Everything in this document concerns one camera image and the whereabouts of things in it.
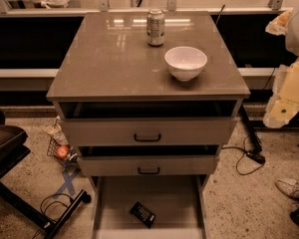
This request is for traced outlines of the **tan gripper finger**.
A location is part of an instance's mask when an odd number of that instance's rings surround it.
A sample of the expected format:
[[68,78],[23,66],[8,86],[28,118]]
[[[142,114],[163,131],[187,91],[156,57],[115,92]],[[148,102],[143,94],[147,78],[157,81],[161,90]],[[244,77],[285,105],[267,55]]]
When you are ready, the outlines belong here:
[[299,58],[290,66],[278,68],[272,92],[263,123],[269,128],[281,128],[299,113]]
[[265,32],[276,36],[284,35],[286,33],[286,28],[291,13],[292,10],[287,10],[278,15],[276,18],[274,18],[272,21],[268,23],[268,25],[265,28]]

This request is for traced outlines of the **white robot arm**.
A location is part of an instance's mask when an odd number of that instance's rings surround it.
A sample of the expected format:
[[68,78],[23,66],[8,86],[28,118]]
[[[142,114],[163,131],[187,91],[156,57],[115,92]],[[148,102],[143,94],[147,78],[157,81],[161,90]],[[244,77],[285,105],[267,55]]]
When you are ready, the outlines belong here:
[[292,9],[269,22],[265,31],[276,36],[284,35],[286,50],[297,57],[290,66],[279,67],[263,117],[267,127],[280,128],[299,113],[299,0]]

